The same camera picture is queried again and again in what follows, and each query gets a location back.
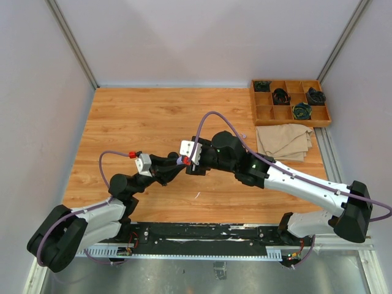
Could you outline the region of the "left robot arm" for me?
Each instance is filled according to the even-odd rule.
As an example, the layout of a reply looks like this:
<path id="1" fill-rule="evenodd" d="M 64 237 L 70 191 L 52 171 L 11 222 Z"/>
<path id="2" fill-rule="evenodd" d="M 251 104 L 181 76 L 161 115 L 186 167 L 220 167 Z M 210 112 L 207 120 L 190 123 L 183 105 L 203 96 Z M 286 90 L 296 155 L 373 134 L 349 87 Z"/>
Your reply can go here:
<path id="1" fill-rule="evenodd" d="M 93 205 L 53 208 L 27 243 L 27 250 L 40 266 L 58 273 L 65 269 L 77 253 L 106 239 L 125 242 L 130 238 L 130 215 L 138 205 L 135 194 L 152 183 L 163 186 L 172 181 L 190 164 L 186 156 L 170 153 L 167 157 L 141 151 L 122 153 L 135 159 L 138 172 L 133 176 L 115 174 L 104 182 L 110 196 Z"/>

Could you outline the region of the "purple earbud charging case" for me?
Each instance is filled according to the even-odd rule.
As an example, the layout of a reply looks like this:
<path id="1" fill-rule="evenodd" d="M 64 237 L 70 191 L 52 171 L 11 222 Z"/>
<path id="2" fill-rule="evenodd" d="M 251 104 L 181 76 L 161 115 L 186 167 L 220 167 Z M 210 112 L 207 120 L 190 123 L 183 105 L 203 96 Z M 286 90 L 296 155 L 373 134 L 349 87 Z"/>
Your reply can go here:
<path id="1" fill-rule="evenodd" d="M 178 157 L 176 160 L 176 165 L 185 165 L 184 159 L 182 157 Z"/>

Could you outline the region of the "black earbud charging case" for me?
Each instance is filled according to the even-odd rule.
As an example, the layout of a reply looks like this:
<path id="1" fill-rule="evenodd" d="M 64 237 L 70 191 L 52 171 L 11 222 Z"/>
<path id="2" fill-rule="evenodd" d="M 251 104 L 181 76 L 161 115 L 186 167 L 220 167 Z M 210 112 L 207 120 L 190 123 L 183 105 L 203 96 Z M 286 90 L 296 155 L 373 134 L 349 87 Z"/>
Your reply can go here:
<path id="1" fill-rule="evenodd" d="M 170 159 L 177 159 L 178 157 L 179 156 L 178 156 L 178 154 L 176 152 L 170 152 L 168 154 L 168 158 L 170 158 Z"/>

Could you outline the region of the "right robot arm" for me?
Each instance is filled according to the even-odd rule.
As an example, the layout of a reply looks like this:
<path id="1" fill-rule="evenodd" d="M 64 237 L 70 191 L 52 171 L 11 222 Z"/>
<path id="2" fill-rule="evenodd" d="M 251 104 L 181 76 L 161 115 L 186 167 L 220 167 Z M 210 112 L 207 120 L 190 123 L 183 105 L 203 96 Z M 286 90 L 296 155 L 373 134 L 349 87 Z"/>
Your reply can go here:
<path id="1" fill-rule="evenodd" d="M 364 183 L 339 184 L 293 170 L 271 157 L 252 154 L 227 131 L 197 144 L 182 141 L 180 153 L 190 155 L 193 146 L 197 149 L 186 168 L 188 175 L 204 176 L 211 169 L 229 172 L 247 186 L 285 192 L 321 207 L 312 213 L 285 213 L 277 230 L 281 243 L 291 245 L 298 238 L 323 233 L 353 243 L 365 241 L 373 206 Z"/>

